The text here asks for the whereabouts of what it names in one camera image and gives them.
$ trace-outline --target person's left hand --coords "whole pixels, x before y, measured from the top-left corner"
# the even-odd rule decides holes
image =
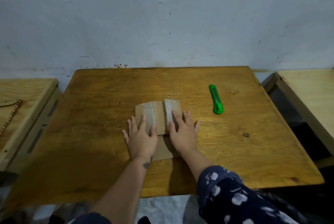
[[[125,142],[129,148],[132,159],[143,158],[145,162],[150,163],[155,153],[158,143],[157,126],[152,125],[151,137],[145,132],[146,116],[142,115],[140,124],[137,127],[135,117],[128,119],[129,134],[122,130]]]

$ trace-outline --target hand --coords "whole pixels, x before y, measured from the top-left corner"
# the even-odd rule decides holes
[[[128,124],[129,134],[125,130],[122,130],[122,132],[131,158],[143,158],[145,162],[150,163],[158,143],[157,126],[152,125],[151,137],[149,137],[145,132],[145,114],[142,115],[138,127],[134,116],[131,117],[131,120],[128,119]]]
[[[184,121],[175,110],[172,111],[175,120],[179,124],[176,132],[173,121],[169,122],[169,136],[175,149],[184,155],[188,151],[197,149],[197,135],[201,121],[196,121],[195,125],[190,116],[190,111],[183,111]]]

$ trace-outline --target white painted wall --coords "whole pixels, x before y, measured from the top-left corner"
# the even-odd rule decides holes
[[[0,30],[1,78],[63,90],[77,69],[120,64],[334,66],[334,0],[0,0]]]

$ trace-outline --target brown wooden tabletop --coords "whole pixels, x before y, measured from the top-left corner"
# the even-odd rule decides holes
[[[209,85],[224,106],[213,113]],[[92,69],[75,72],[8,197],[8,206],[95,201],[129,162],[121,130],[135,105],[178,99],[201,119],[198,148],[250,188],[324,180],[247,66]],[[142,197],[196,193],[182,158],[155,161]]]

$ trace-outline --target person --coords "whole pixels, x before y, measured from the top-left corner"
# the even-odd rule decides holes
[[[175,124],[170,122],[170,139],[196,180],[199,215],[208,224],[308,223],[304,215],[283,199],[253,191],[243,184],[236,173],[215,166],[197,148],[200,121],[194,124],[189,111],[183,111],[183,119],[175,110],[173,115],[179,128],[176,131]],[[90,212],[79,216],[72,224],[134,222],[158,136],[155,125],[151,128],[151,136],[145,132],[145,115],[138,127],[133,116],[128,120],[128,125],[128,133],[123,130],[123,135],[132,161]],[[143,217],[138,223],[146,224],[150,221]]]

